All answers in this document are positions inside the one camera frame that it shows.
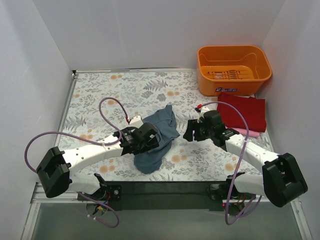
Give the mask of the blue-grey t-shirt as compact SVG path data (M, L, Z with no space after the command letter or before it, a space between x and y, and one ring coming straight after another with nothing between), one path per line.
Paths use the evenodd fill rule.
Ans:
M154 114L145 117L144 123L151 123L158 130L156 136L159 146L134 156L134 166L143 174L151 174L160 169L162 158L169 152L173 140L180 134L177 131L177 121L173 107L166 105Z

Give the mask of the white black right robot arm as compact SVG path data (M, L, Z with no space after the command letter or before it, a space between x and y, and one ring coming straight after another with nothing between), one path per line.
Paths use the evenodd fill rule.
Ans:
M260 172L229 175L225 181L233 196L259 195L276 207L283 207L308 191L308 185L295 157L289 153L268 151L246 141L238 131L227 128L216 110L202 110L198 119L190 119L183 138L188 142L211 140L224 151L240 157Z

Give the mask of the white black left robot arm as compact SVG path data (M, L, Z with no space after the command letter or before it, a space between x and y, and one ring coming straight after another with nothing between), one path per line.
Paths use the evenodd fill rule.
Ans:
M93 195L107 186L98 174L85 175L80 171L100 161L138 155L155 149L160 143L159 130L149 122L140 127L128 126L96 143L73 149L50 148L36 168L47 198L67 191Z

